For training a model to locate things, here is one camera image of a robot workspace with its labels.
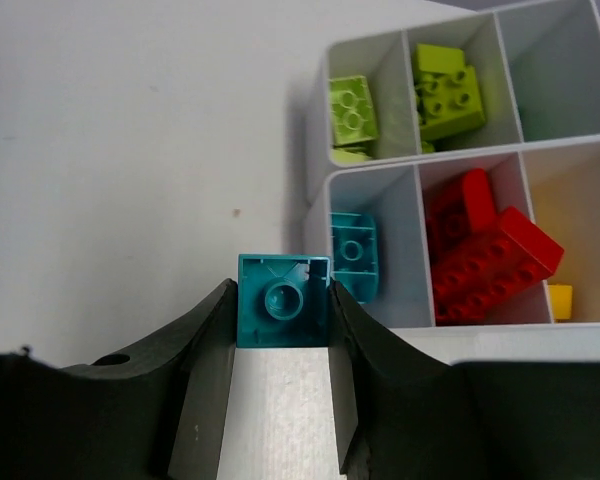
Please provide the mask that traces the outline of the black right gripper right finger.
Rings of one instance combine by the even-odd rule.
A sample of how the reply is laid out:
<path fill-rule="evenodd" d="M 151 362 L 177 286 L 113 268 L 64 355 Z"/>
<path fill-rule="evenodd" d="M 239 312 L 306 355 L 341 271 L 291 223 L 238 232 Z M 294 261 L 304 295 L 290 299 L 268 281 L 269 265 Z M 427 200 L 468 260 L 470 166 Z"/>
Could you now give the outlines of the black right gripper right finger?
<path fill-rule="evenodd" d="M 600 362 L 448 365 L 328 291 L 340 472 L 350 479 L 600 479 Z"/>

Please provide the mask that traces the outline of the red lego brick top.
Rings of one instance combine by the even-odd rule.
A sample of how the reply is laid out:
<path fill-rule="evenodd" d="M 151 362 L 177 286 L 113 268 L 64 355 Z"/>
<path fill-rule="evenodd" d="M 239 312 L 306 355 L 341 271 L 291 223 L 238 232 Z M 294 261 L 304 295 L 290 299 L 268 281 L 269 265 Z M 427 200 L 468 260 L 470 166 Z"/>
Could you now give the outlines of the red lego brick top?
<path fill-rule="evenodd" d="M 564 248 L 515 207 L 432 264 L 436 324 L 468 325 L 555 274 Z"/>

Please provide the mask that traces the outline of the green and pale lego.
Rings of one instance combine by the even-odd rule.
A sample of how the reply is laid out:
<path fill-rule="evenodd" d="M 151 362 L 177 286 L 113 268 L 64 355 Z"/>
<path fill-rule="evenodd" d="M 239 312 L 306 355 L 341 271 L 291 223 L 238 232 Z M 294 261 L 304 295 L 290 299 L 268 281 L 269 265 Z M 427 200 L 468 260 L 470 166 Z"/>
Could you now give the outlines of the green and pale lego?
<path fill-rule="evenodd" d="M 333 148 L 331 150 L 331 157 L 335 163 L 346 165 L 371 160 L 366 149 L 361 146 Z"/>

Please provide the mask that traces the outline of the lime rounded lego brick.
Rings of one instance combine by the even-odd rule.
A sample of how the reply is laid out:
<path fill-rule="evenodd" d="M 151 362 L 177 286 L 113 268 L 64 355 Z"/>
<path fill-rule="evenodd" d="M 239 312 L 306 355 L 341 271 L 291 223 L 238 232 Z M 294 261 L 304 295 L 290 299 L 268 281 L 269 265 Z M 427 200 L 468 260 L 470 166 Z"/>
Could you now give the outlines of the lime rounded lego brick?
<path fill-rule="evenodd" d="M 434 143 L 485 125 L 476 69 L 462 49 L 418 43 L 412 69 L 422 141 Z"/>

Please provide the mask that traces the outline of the teal printed round lego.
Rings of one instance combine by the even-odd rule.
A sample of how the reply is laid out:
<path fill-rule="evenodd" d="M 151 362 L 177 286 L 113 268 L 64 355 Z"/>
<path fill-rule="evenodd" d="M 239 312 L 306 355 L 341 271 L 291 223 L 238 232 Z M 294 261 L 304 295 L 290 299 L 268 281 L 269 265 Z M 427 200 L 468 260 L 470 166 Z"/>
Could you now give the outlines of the teal printed round lego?
<path fill-rule="evenodd" d="M 377 228 L 369 214 L 331 213 L 333 276 L 360 304 L 371 303 L 379 287 Z"/>

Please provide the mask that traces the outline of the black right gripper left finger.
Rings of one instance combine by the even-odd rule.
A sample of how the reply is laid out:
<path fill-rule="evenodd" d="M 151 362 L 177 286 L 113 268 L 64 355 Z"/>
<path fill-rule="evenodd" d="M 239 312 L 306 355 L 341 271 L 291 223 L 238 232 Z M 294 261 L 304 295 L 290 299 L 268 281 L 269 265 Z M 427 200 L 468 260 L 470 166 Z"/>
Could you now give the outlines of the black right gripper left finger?
<path fill-rule="evenodd" d="M 92 364 L 0 353 L 0 479 L 213 479 L 235 354 L 237 285 Z"/>

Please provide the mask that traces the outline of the pale lime lego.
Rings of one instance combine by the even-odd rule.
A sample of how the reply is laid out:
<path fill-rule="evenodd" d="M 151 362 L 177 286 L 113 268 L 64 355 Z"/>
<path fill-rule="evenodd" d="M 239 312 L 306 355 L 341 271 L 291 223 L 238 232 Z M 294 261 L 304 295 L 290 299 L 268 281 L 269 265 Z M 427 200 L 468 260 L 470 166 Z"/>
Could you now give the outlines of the pale lime lego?
<path fill-rule="evenodd" d="M 331 78 L 329 107 L 335 147 L 379 138 L 373 99 L 365 76 Z"/>

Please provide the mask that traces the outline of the yellow lego brick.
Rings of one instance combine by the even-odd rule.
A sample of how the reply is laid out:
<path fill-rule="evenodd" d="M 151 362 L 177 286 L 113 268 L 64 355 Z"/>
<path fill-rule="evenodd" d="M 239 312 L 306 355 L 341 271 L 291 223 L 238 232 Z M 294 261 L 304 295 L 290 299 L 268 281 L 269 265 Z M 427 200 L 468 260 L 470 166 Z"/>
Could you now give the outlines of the yellow lego brick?
<path fill-rule="evenodd" d="M 548 286 L 553 318 L 556 322 L 572 319 L 573 287 L 566 284 Z"/>

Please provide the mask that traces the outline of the teal small lego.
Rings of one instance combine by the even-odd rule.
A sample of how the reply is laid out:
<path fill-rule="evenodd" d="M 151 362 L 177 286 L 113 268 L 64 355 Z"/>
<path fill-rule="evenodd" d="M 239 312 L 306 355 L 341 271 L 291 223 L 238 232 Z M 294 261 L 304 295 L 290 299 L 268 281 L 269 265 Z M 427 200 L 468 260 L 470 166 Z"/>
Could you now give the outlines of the teal small lego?
<path fill-rule="evenodd" d="M 325 347 L 330 283 L 327 257 L 241 254 L 237 346 Z"/>

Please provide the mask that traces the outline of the red lego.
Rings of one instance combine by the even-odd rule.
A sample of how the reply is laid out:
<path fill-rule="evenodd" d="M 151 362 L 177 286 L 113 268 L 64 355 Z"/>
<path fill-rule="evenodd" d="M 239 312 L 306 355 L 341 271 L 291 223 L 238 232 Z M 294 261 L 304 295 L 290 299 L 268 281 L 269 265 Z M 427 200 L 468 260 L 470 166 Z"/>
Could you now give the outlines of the red lego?
<path fill-rule="evenodd" d="M 496 218 L 489 177 L 476 168 L 460 175 L 425 203 L 427 242 L 432 262 Z"/>

